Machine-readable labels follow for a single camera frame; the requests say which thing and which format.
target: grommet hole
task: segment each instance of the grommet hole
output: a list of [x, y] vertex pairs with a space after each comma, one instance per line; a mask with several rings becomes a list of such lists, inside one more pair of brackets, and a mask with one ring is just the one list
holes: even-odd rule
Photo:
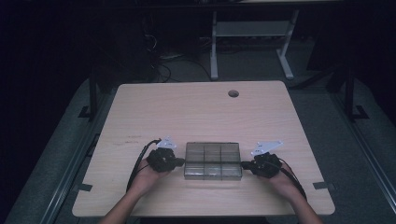
[[230, 97], [233, 97], [233, 98], [238, 97], [239, 96], [239, 91], [235, 91], [235, 90], [228, 91], [228, 95]]

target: clear plastic container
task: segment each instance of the clear plastic container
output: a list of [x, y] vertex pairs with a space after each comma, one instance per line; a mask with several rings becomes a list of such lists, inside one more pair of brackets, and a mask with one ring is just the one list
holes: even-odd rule
[[238, 143], [187, 143], [184, 177], [192, 180], [241, 180]]

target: desk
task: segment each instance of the desk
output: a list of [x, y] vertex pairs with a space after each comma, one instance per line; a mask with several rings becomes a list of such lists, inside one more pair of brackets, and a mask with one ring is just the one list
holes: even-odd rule
[[[230, 97], [229, 91], [239, 96]], [[282, 140], [275, 149], [302, 183], [318, 214], [334, 211], [315, 157], [285, 85], [280, 81], [131, 84], [119, 87], [106, 119], [73, 214], [104, 216], [125, 193], [134, 163], [149, 141], [170, 135], [175, 154], [187, 142], [237, 142], [242, 161], [258, 141]], [[185, 180], [183, 168], [142, 198], [132, 216], [202, 217], [293, 214], [290, 205], [251, 172], [241, 181]]]

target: person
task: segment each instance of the person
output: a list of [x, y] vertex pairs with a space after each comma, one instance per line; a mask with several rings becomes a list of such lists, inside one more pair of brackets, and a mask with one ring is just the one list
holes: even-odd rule
[[100, 224], [124, 224], [129, 215], [131, 215], [134, 206], [140, 198], [142, 198], [155, 183], [170, 172], [158, 173], [154, 171], [146, 159], [139, 164], [140, 171], [137, 173], [131, 187], [126, 191], [125, 195], [114, 205], [114, 207], [100, 220]]
[[[291, 169], [285, 163], [282, 163], [282, 168], [286, 169], [292, 174]], [[134, 210], [134, 206], [139, 199], [143, 197], [155, 185], [155, 183], [168, 175], [170, 172], [158, 173], [149, 167], [146, 159], [139, 164], [140, 172], [134, 179], [131, 187], [127, 190], [125, 195], [116, 203], [116, 205], [101, 219], [101, 224], [116, 224], [125, 223], [129, 215]], [[300, 224], [321, 224], [323, 223], [320, 217], [309, 205], [308, 201], [303, 197], [297, 188], [294, 187], [291, 180], [282, 172], [268, 179], [262, 176], [258, 178], [266, 183], [270, 183], [275, 191], [284, 197], [291, 205], [296, 214]]]

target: white tag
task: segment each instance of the white tag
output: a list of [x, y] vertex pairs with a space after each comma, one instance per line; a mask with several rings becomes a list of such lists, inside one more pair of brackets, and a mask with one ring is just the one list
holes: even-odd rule
[[256, 148], [254, 148], [254, 150], [251, 152], [251, 155], [253, 157], [262, 155], [282, 145], [282, 141], [258, 142]]
[[161, 142], [157, 144], [157, 147], [163, 147], [163, 148], [170, 148], [170, 149], [176, 149], [175, 143], [172, 141], [171, 137], [167, 136]]

